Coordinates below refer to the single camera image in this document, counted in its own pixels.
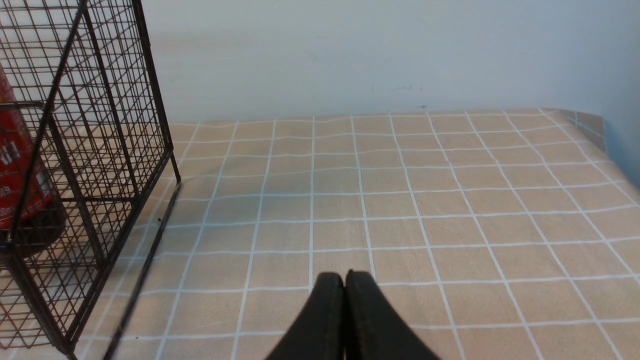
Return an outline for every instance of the wall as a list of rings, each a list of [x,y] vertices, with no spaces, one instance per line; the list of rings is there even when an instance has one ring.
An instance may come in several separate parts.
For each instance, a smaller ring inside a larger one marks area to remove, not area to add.
[[[172,121],[549,106],[604,115],[612,134],[637,129],[637,97],[620,96],[640,80],[638,0],[147,0],[145,11]],[[628,171],[633,139],[614,151]]]

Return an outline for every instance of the red container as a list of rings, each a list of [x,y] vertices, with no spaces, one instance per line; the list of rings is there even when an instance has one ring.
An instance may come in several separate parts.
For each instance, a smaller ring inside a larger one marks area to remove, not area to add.
[[[0,68],[0,103],[14,102],[13,90]],[[6,239],[15,208],[24,191],[24,176],[31,159],[33,141],[18,110],[0,111],[0,239]],[[54,243],[65,228],[65,211],[49,182],[42,160],[35,163],[28,196],[20,214],[13,243],[22,257],[40,252]]]

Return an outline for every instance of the grid pattern tablecloth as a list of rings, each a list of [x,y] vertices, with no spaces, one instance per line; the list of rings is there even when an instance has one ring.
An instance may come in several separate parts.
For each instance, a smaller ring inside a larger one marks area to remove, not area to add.
[[[184,188],[118,359],[262,359],[318,273],[350,268],[443,359],[640,354],[638,193],[556,110],[172,135]],[[169,188],[127,242],[78,345],[86,359],[104,351]]]

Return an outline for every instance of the wire basket leg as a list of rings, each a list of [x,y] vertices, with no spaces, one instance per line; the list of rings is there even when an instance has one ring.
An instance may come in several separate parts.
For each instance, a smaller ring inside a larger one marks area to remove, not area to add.
[[[136,25],[138,27],[138,34],[140,36],[140,44],[142,45],[142,52],[145,57],[145,65],[147,66],[147,72],[149,73],[149,83],[151,92],[154,95],[154,102],[156,104],[158,123],[163,129],[164,143],[168,149],[171,149],[171,165],[175,178],[178,183],[181,182],[180,171],[178,170],[178,163],[175,161],[175,155],[173,153],[173,141],[171,139],[171,133],[169,132],[169,123],[166,119],[166,111],[164,110],[164,103],[162,101],[162,93],[160,92],[160,84],[158,83],[158,77],[156,74],[156,66],[154,65],[154,59],[151,55],[151,42],[149,40],[149,33],[147,31],[147,23],[145,21],[145,14],[142,10],[142,1],[132,0],[133,13],[136,18]]]

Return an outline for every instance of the wire basket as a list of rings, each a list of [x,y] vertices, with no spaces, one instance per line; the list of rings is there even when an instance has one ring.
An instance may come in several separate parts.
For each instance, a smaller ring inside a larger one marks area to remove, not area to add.
[[[0,347],[73,359],[169,161],[180,177],[140,0],[3,5]]]

